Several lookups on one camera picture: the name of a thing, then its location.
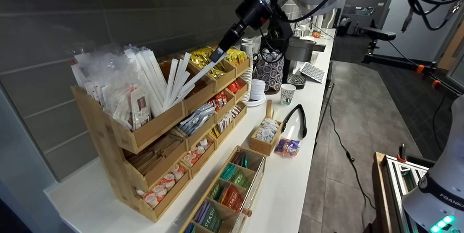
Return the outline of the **wooden tea box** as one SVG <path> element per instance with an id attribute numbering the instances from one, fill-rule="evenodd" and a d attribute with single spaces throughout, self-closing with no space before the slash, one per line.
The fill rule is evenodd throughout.
<path id="1" fill-rule="evenodd" d="M 237 164 L 245 168 L 245 176 L 247 182 L 249 182 L 249 191 L 245 197 L 242 213 L 239 215 L 239 218 L 237 222 L 234 224 L 234 228 L 232 231 L 232 233 L 241 233 L 244 228 L 245 221 L 247 220 L 247 218 L 250 218 L 252 216 L 252 204 L 260 187 L 262 177 L 264 176 L 266 156 L 249 148 L 244 148 L 241 146 L 236 147 L 238 147 L 244 152 L 243 156 L 239 159 L 239 161 L 237 161 Z"/>

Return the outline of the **heap of yellow packets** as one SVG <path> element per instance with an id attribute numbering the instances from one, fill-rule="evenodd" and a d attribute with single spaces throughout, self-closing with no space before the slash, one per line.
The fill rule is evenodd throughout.
<path id="1" fill-rule="evenodd" d="M 195 64 L 198 68 L 203 69 L 212 61 L 210 60 L 210 56 L 213 53 L 213 48 L 211 47 L 204 47 L 199 48 L 191 52 L 190 60 L 193 64 Z M 222 62 L 219 62 L 216 66 L 211 68 L 207 75 L 215 80 L 218 80 L 222 76 L 226 74 L 225 66 Z"/>
<path id="2" fill-rule="evenodd" d="M 237 49 L 229 49 L 225 60 L 227 60 L 233 66 L 239 66 L 248 59 L 247 54 L 244 51 L 239 51 Z"/>

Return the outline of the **bundle of white straws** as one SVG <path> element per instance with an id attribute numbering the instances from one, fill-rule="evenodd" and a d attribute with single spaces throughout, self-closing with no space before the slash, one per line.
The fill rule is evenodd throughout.
<path id="1" fill-rule="evenodd" d="M 135 66 L 137 78 L 149 96 L 149 107 L 153 117 L 159 116 L 183 101 L 195 86 L 194 84 L 189 87 L 186 85 L 190 77 L 187 71 L 189 53 L 186 54 L 187 59 L 169 61 L 170 68 L 165 77 L 161 71 L 161 65 L 150 49 L 128 47 L 123 52 Z"/>

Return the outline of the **orange and purple packet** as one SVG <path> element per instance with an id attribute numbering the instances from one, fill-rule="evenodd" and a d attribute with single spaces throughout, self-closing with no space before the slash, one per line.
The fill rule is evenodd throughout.
<path id="1" fill-rule="evenodd" d="M 293 158 L 300 150 L 300 140 L 282 138 L 276 145 L 274 152 L 282 157 Z"/>

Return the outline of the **small wooden box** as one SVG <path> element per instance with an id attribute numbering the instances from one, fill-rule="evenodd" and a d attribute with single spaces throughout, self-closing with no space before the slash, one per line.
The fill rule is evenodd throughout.
<path id="1" fill-rule="evenodd" d="M 266 103 L 266 115 L 265 115 L 265 118 L 274 119 L 273 118 L 272 100 L 268 100 L 267 103 Z M 264 142 L 262 140 L 254 138 L 254 136 L 255 136 L 255 134 L 257 132 L 257 129 L 260 127 L 260 124 L 261 124 L 260 123 L 259 126 L 257 126 L 257 129 L 255 129 L 252 136 L 250 137 L 249 148 L 254 150 L 254 151 L 257 151 L 257 152 L 259 152 L 261 154 L 270 156 L 271 153 L 274 152 L 274 149 L 275 149 L 276 145 L 278 144 L 278 142 L 280 140 L 281 130 L 282 130 L 282 127 L 283 127 L 282 122 L 280 122 L 280 121 L 277 121 L 277 122 L 280 124 L 280 127 L 279 127 L 277 133 L 274 135 L 274 138 L 273 138 L 271 143 Z"/>

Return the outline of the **printed paper cup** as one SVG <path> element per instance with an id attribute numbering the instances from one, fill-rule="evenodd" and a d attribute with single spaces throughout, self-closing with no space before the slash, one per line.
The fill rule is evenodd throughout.
<path id="1" fill-rule="evenodd" d="M 294 86 L 293 84 L 289 84 L 289 83 L 283 83 L 281 85 L 280 104 L 283 106 L 290 105 L 295 91 L 296 91 L 296 86 Z"/>

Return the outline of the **heap of small white packets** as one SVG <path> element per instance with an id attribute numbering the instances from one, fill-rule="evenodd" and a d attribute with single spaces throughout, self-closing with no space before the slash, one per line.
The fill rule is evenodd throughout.
<path id="1" fill-rule="evenodd" d="M 240 106 L 234 106 L 217 124 L 216 124 L 216 131 L 218 134 L 222 134 L 225 129 L 232 124 L 232 121 L 238 116 L 238 114 L 242 111 Z"/>

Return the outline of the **black tongs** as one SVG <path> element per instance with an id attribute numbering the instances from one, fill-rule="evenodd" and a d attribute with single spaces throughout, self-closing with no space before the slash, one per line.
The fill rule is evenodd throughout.
<path id="1" fill-rule="evenodd" d="M 300 117 L 301 117 L 301 126 L 300 126 L 300 134 L 301 138 L 305 138 L 308 134 L 308 129 L 307 129 L 307 122 L 306 122 L 306 114 L 304 111 L 304 108 L 301 104 L 297 104 L 286 116 L 285 119 L 283 120 L 282 124 L 282 130 L 281 132 L 283 133 L 287 127 L 289 119 L 292 117 L 292 115 L 295 113 L 295 111 L 299 110 L 300 111 Z"/>

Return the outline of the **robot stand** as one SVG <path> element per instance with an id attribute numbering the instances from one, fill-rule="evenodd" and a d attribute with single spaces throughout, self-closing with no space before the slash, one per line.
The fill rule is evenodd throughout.
<path id="1" fill-rule="evenodd" d="M 376 218 L 364 233 L 429 233 L 404 210 L 402 198 L 413 190 L 428 168 L 375 152 L 372 184 Z"/>

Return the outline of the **coffee pod carousel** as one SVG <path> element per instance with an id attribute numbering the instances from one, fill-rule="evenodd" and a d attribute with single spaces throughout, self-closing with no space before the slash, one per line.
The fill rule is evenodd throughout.
<path id="1" fill-rule="evenodd" d="M 283 83 L 284 57 L 280 53 L 268 49 L 260 49 L 253 59 L 253 79 L 265 83 L 265 94 L 275 94 L 280 91 Z"/>

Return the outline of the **heap of grey packets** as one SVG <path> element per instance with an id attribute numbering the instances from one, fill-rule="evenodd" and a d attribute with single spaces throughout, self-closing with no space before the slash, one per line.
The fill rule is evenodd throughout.
<path id="1" fill-rule="evenodd" d="M 213 104 L 203 104 L 190 116 L 181 121 L 177 127 L 187 136 L 191 136 L 213 116 L 215 109 L 216 108 Z"/>

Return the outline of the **row of creamer cups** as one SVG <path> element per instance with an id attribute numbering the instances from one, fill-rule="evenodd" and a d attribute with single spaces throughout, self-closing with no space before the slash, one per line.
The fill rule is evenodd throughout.
<path id="1" fill-rule="evenodd" d="M 152 209 L 156 208 L 173 187 L 186 174 L 187 169 L 178 163 L 174 165 L 170 172 L 160 179 L 155 186 L 148 192 L 136 189 L 136 194 L 141 197 Z"/>
<path id="2" fill-rule="evenodd" d="M 187 165 L 187 167 L 193 167 L 203 154 L 212 146 L 212 144 L 213 141 L 211 139 L 204 137 L 196 144 L 196 146 L 184 155 L 182 161 Z"/>

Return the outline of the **red clamp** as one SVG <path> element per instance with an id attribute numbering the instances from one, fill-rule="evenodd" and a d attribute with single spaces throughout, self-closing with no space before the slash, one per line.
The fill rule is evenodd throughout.
<path id="1" fill-rule="evenodd" d="M 404 143 L 401 143 L 399 148 L 398 148 L 398 154 L 396 156 L 396 159 L 397 159 L 398 162 L 401 162 L 401 163 L 406 163 L 407 162 L 406 152 L 407 152 L 406 145 Z"/>

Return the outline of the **row of tea bags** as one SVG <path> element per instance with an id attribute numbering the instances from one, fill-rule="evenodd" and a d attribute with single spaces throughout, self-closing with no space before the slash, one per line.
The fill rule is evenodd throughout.
<path id="1" fill-rule="evenodd" d="M 234 149 L 178 233 L 232 233 L 250 187 L 237 164 L 243 153 Z"/>

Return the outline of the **white paper-wrapped straw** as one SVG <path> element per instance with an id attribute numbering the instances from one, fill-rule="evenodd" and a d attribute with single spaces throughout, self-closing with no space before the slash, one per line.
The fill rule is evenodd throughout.
<path id="1" fill-rule="evenodd" d="M 209 71 L 214 68 L 219 62 L 221 62 L 222 59 L 220 59 L 217 62 L 210 62 L 208 63 L 204 68 L 198 68 L 195 63 L 193 63 L 191 60 L 188 60 L 188 66 L 193 68 L 193 72 L 195 75 L 187 81 L 187 83 L 184 84 L 184 86 L 181 88 L 179 95 L 177 96 L 175 102 L 178 103 L 182 101 L 186 96 L 195 88 L 195 85 L 198 81 L 201 79 L 206 78 L 208 81 L 216 81 L 210 74 Z"/>

